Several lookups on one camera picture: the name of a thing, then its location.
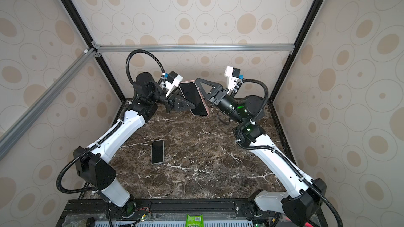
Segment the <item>phone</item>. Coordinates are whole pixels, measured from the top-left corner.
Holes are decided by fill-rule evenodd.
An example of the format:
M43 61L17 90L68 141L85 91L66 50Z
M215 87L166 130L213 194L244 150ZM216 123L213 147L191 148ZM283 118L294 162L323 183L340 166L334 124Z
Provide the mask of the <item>phone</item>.
M179 84L179 87L184 98L195 105L195 108L190 110L194 116L209 116L209 111L206 107L203 96L194 81L182 82Z

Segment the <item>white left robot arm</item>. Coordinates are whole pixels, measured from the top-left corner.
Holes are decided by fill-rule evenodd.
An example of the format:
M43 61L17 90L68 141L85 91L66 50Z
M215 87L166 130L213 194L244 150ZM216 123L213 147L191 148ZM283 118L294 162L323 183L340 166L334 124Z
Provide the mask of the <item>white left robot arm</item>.
M196 108L202 102L199 88L194 82L183 83L175 72L163 73L156 82L150 73L143 72L130 79L135 94L122 118L87 148L74 151L74 165L79 177L90 183L88 189L106 202L119 208L131 207L130 193L120 184L110 161L118 149L155 114L158 104L166 111L184 111Z

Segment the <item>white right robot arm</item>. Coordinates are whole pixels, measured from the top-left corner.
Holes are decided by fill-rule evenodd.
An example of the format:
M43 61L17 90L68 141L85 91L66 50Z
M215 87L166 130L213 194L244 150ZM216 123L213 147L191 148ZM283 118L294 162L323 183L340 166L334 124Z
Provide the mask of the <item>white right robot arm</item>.
M297 226L315 226L311 217L320 209L325 194L325 183L313 180L301 171L271 140L269 134L258 124L268 102L269 90L258 80L248 83L262 86L264 97L254 101L236 101L228 94L228 89L216 82L201 78L195 83L203 98L226 114L237 127L233 129L236 144L255 154L280 180L285 193L260 191L250 199L251 212L259 216L265 211L283 213Z

